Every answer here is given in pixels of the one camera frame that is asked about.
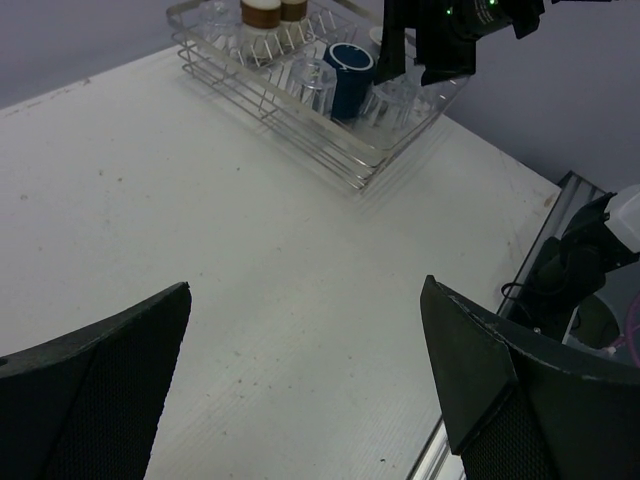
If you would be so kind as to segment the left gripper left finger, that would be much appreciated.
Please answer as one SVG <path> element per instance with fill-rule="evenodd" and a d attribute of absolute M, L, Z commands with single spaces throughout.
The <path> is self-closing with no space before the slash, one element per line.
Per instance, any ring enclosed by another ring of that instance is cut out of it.
<path fill-rule="evenodd" d="M 191 305 L 177 283 L 2 357 L 2 478 L 144 478 Z"/>

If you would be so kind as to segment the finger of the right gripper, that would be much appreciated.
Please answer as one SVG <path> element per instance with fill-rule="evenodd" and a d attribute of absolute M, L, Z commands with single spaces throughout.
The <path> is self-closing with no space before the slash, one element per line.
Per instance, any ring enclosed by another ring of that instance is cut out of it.
<path fill-rule="evenodd" d="M 384 1 L 382 42 L 374 77 L 375 84 L 394 80 L 406 72 L 405 33 L 407 29 L 416 28 L 417 14 L 417 1 Z"/>
<path fill-rule="evenodd" d="M 443 35 L 417 36 L 417 64 L 424 67 L 421 85 L 472 76 L 476 73 L 478 36 L 462 39 Z"/>

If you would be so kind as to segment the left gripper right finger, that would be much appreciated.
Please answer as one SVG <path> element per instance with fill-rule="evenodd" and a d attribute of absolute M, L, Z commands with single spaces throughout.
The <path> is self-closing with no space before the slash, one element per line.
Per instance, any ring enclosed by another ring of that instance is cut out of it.
<path fill-rule="evenodd" d="M 639 371 L 502 318 L 427 276 L 424 336 L 469 479 L 636 479 Z"/>

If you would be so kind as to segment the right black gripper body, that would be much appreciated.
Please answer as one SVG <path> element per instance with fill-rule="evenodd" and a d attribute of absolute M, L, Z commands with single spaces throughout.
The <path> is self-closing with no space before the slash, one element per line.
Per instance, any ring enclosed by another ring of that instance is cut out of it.
<path fill-rule="evenodd" d="M 484 37 L 511 27 L 522 39 L 535 32 L 540 16 L 545 12 L 542 1 L 528 0 L 458 0 L 421 1 L 419 3 L 417 36 L 443 35 L 462 39 Z"/>

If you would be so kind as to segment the clear glass with sticker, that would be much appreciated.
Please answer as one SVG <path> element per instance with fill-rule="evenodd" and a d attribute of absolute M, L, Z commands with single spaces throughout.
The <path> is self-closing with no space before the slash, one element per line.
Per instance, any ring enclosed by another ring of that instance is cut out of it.
<path fill-rule="evenodd" d="M 417 87 L 407 78 L 397 78 L 371 87 L 359 119 L 366 126 L 387 131 L 402 129 L 408 121 Z"/>

